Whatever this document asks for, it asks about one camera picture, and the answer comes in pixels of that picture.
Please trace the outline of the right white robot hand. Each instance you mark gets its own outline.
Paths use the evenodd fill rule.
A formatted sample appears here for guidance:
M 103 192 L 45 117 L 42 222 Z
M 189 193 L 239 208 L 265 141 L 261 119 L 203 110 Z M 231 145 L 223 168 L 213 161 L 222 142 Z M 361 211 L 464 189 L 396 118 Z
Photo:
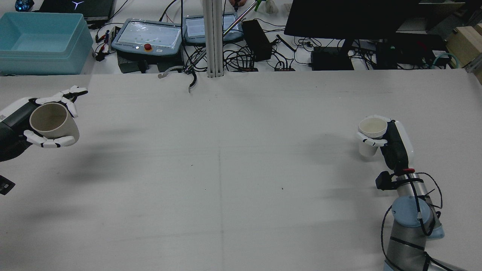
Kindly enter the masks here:
M 372 157 L 380 149 L 389 169 L 397 176 L 413 173 L 414 150 L 403 124 L 398 120 L 371 115 L 358 124 L 358 150 Z

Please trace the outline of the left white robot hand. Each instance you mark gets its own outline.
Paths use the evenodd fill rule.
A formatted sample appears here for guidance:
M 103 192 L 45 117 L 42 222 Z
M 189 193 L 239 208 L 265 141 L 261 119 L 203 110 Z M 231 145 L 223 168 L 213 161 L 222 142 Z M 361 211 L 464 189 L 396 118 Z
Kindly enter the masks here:
M 79 140 L 74 118 L 74 102 L 87 94 L 86 88 L 72 86 L 51 97 L 25 97 L 1 111 L 0 159 L 8 161 L 21 155 L 29 146 L 59 148 Z

